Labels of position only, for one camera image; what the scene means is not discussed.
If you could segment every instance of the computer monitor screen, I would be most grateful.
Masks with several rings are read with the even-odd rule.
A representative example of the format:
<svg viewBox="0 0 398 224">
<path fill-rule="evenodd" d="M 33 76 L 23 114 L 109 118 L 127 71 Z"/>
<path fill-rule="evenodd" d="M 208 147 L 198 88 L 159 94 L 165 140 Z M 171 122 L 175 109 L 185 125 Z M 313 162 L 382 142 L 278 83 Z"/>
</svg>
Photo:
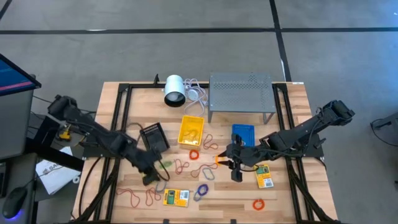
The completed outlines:
<svg viewBox="0 0 398 224">
<path fill-rule="evenodd" d="M 0 96 L 40 88 L 28 73 L 0 54 Z"/>
</svg>

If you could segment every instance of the black robotic arm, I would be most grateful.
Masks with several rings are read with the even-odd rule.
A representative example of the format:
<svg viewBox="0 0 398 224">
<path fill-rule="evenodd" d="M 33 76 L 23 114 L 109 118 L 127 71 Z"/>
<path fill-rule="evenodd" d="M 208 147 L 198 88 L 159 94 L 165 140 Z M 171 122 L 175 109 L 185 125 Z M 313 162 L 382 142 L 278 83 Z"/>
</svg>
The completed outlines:
<svg viewBox="0 0 398 224">
<path fill-rule="evenodd" d="M 154 167 L 154 162 L 162 158 L 160 153 L 137 148 L 137 141 L 120 131 L 109 131 L 94 121 L 91 116 L 82 113 L 76 100 L 69 96 L 55 97 L 55 101 L 48 107 L 49 114 L 70 124 L 78 126 L 83 132 L 94 136 L 104 149 L 110 151 L 115 157 L 127 159 L 133 167 L 137 167 L 144 185 L 160 180 L 159 173 Z"/>
<path fill-rule="evenodd" d="M 220 161 L 228 166 L 231 178 L 242 182 L 241 164 L 252 167 L 258 162 L 276 160 L 282 156 L 302 157 L 308 147 L 319 148 L 326 139 L 311 141 L 314 135 L 328 126 L 344 126 L 351 122 L 355 115 L 342 101 L 331 101 L 320 109 L 320 112 L 290 130 L 281 130 L 260 139 L 261 144 L 254 147 L 242 146 L 240 136 L 233 134 L 234 143 L 226 147 L 218 157 L 228 157 L 232 161 Z"/>
</svg>

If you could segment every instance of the concrete floor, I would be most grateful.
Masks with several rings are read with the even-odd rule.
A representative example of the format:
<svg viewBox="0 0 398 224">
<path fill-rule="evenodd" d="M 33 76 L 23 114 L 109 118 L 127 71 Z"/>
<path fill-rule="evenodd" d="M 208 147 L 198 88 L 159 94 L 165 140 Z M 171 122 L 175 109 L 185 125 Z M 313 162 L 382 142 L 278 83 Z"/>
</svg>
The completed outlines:
<svg viewBox="0 0 398 224">
<path fill-rule="evenodd" d="M 6 0 L 0 0 L 0 8 Z M 282 28 L 398 27 L 386 0 L 276 0 Z M 273 27 L 266 0 L 13 0 L 0 30 Z M 369 123 L 398 111 L 398 33 L 283 33 L 293 81 L 306 84 L 313 112 L 332 99 L 356 112 L 344 128 L 322 132 L 330 187 L 346 223 L 397 223 L 398 149 Z M 70 95 L 95 110 L 104 81 L 165 80 L 179 74 L 268 72 L 283 81 L 274 33 L 0 35 L 0 52 L 37 75 L 35 95 Z M 47 104 L 34 100 L 32 110 Z M 389 129 L 380 132 L 393 141 Z M 76 187 L 40 203 L 39 223 L 65 222 Z"/>
</svg>

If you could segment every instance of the computer mouse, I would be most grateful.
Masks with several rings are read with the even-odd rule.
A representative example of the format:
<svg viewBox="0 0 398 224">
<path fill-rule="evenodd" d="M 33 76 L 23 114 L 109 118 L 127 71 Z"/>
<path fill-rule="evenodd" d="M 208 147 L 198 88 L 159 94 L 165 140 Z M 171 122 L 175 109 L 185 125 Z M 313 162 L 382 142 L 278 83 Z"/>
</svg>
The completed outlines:
<svg viewBox="0 0 398 224">
<path fill-rule="evenodd" d="M 2 215 L 4 218 L 14 218 L 24 204 L 27 195 L 25 187 L 17 187 L 7 196 L 2 206 Z"/>
</svg>

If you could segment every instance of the yellow bin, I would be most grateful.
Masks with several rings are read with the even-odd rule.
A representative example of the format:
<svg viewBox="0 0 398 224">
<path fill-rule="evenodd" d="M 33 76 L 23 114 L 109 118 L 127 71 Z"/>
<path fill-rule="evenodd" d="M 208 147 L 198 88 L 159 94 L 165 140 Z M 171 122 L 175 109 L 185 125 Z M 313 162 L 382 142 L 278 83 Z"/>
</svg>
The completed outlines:
<svg viewBox="0 0 398 224">
<path fill-rule="evenodd" d="M 205 119 L 195 116 L 183 116 L 178 135 L 178 143 L 190 146 L 200 146 Z"/>
</svg>

